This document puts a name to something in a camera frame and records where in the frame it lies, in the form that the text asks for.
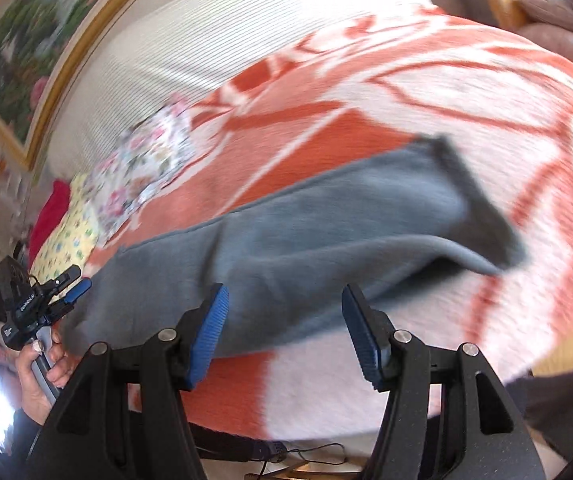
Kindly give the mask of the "left forearm dark sleeve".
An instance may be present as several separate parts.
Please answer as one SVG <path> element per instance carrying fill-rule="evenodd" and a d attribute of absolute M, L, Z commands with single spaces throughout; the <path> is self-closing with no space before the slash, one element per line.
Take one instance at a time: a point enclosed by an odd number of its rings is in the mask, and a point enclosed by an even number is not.
<path fill-rule="evenodd" d="M 21 477 L 26 469 L 26 460 L 39 436 L 41 426 L 21 408 L 13 415 L 11 451 L 3 453 L 0 462 L 9 474 Z"/>

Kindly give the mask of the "person's left hand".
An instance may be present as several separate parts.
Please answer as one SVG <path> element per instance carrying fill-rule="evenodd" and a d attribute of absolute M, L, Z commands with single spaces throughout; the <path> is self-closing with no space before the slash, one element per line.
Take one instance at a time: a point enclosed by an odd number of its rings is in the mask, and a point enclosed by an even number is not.
<path fill-rule="evenodd" d="M 52 401 L 46 393 L 47 384 L 63 389 L 78 363 L 79 359 L 65 349 L 62 336 L 54 328 L 49 348 L 45 349 L 39 340 L 26 344 L 15 361 L 24 414 L 42 426 L 52 408 Z"/>

